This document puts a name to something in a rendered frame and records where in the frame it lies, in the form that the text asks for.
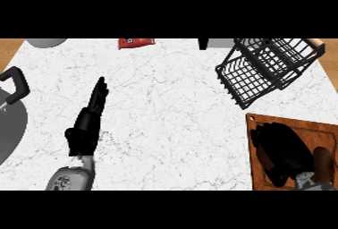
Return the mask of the grey round bowl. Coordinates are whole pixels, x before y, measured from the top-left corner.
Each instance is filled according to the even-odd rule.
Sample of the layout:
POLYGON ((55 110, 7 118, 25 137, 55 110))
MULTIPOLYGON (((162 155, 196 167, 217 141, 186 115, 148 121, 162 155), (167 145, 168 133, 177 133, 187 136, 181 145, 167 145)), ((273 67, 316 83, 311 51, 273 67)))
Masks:
POLYGON ((28 38, 28 43, 38 48, 56 47, 66 40, 63 38, 28 38))

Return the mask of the red snack bag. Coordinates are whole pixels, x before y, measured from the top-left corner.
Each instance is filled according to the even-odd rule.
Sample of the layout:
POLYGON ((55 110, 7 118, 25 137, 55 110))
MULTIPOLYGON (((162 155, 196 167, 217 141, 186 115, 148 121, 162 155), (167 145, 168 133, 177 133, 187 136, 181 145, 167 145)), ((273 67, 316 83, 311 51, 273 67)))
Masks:
POLYGON ((152 38, 121 38, 120 49, 136 48, 153 45, 156 42, 152 38))

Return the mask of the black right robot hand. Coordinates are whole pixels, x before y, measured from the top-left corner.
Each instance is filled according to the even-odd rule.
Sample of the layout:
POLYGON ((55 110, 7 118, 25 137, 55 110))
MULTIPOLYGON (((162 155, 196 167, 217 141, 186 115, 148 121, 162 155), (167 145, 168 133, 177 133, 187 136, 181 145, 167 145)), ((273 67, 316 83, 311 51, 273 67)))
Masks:
POLYGON ((263 163, 266 175, 276 187, 289 178, 314 172, 314 158, 292 128, 283 123, 264 123, 249 131, 254 147, 266 154, 263 163))

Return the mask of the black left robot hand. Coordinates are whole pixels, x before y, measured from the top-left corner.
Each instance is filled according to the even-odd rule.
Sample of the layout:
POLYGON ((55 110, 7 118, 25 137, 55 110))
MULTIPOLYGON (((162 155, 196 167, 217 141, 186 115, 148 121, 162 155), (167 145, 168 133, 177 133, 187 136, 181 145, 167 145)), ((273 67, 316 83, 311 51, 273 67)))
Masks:
POLYGON ((81 109, 74 126, 65 131, 71 157, 91 156, 94 154, 106 95, 108 88, 105 78, 100 77, 94 84, 89 106, 81 109))

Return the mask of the brown wooden cutting board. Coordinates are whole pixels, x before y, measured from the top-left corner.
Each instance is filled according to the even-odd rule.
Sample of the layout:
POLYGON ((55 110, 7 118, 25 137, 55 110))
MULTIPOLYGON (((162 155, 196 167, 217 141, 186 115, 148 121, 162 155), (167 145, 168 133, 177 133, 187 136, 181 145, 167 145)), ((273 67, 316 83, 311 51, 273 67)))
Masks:
MULTIPOLYGON (((245 115, 246 130, 251 131, 258 125, 264 123, 286 124, 298 137, 304 141, 307 148, 313 150, 316 147, 326 148, 332 153, 334 167, 332 167, 332 187, 338 190, 338 124, 316 123, 310 121, 295 120, 277 116, 263 114, 245 115)), ((251 162, 251 177, 252 189, 255 191, 288 191, 294 188, 294 180, 288 179, 286 184, 277 188, 273 186, 269 177, 266 176, 263 165, 257 159, 257 148, 254 143, 248 141, 249 162, 251 162)))

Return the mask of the grey box-shaped appliance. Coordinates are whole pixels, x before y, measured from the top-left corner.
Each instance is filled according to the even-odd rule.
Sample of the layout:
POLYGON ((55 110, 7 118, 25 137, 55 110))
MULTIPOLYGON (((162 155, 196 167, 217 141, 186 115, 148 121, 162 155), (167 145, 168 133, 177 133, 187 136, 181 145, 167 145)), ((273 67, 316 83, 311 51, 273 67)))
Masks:
POLYGON ((211 48, 232 48, 233 39, 232 38, 211 38, 208 40, 207 46, 211 48))

